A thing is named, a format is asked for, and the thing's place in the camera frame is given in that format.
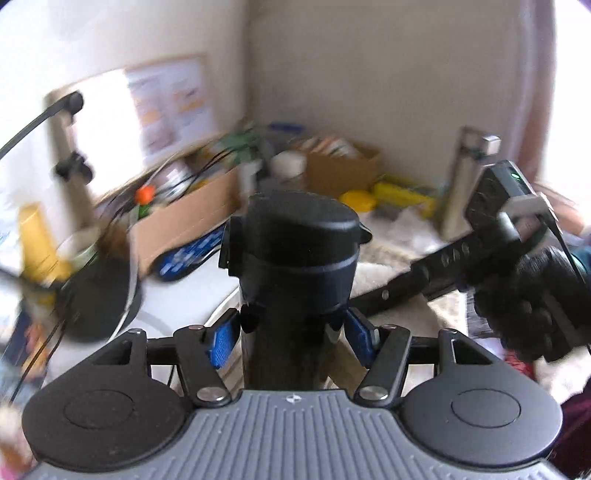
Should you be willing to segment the black gloved right hand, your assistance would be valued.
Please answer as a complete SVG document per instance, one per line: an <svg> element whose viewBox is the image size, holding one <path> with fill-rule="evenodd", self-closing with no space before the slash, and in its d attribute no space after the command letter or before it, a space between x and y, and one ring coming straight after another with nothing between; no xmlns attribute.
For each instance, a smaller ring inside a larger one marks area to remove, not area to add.
<svg viewBox="0 0 591 480"><path fill-rule="evenodd" d="M568 260L563 251L546 247L523 257L509 277L475 291L478 315L524 362L552 362L572 350L556 323L555 306L574 327L576 344L590 342L590 248L572 256Z"/></svg>

